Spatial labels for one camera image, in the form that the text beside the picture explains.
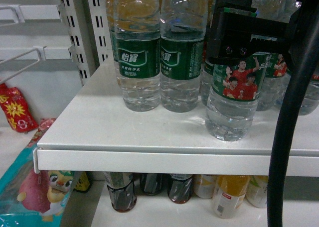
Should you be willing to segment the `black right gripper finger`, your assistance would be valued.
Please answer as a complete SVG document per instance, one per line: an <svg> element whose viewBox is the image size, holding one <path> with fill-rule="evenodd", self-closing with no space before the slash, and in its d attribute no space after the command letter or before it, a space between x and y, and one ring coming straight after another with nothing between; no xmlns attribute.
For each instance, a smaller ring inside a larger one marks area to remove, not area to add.
<svg viewBox="0 0 319 227"><path fill-rule="evenodd" d="M287 23L258 18L254 8L216 5L207 60L212 64L235 65L256 52L286 53L292 37Z"/></svg>

